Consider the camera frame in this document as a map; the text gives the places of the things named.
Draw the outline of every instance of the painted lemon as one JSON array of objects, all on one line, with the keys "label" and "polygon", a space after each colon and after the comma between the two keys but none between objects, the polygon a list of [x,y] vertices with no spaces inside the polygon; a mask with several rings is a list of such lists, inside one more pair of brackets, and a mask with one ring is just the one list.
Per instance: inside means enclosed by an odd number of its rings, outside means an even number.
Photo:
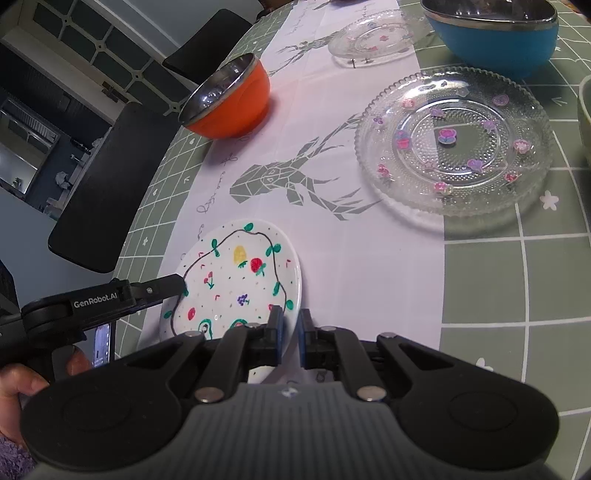
[{"label": "painted lemon", "polygon": [[240,265],[241,263],[246,261],[246,250],[242,245],[238,245],[234,249],[234,263],[236,265]]}]

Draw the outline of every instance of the human hand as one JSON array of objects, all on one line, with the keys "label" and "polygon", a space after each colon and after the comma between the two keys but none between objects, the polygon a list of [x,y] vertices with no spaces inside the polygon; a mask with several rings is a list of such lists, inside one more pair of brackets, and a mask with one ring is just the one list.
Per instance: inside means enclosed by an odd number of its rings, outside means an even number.
[{"label": "human hand", "polygon": [[[91,369],[92,365],[78,347],[66,364],[68,375],[77,375]],[[21,435],[21,404],[18,394],[32,397],[49,384],[34,370],[21,364],[11,364],[0,369],[0,434],[8,440],[26,447]]]}]

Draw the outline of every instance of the chair backrest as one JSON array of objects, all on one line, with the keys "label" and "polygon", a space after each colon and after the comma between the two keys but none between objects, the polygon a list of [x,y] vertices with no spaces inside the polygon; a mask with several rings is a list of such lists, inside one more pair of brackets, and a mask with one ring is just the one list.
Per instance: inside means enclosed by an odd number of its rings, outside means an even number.
[{"label": "chair backrest", "polygon": [[18,313],[17,289],[14,279],[0,261],[0,316]]},{"label": "chair backrest", "polygon": [[215,72],[252,25],[222,8],[162,65],[201,85]]},{"label": "chair backrest", "polygon": [[88,270],[113,271],[178,128],[174,115],[125,105],[51,231],[49,250]]}]

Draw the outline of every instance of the white ceramic plate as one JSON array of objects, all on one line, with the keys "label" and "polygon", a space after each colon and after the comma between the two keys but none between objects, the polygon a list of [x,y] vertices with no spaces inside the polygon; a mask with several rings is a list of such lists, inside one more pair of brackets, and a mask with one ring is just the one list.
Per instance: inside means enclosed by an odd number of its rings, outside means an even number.
[{"label": "white ceramic plate", "polygon": [[[199,330],[221,338],[237,323],[266,323],[270,305],[284,309],[284,348],[301,304],[301,271],[285,234],[263,220],[236,220],[205,235],[183,257],[176,273],[187,290],[163,303],[160,338]],[[251,371],[259,383],[272,371]]]}]

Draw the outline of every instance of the painted strawberry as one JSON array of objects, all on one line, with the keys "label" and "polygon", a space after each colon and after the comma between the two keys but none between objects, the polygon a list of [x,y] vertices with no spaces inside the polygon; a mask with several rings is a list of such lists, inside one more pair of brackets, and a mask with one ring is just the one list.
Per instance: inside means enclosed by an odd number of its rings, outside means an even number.
[{"label": "painted strawberry", "polygon": [[260,258],[253,258],[251,260],[251,270],[253,273],[258,272],[259,268],[262,266],[262,260]]}]

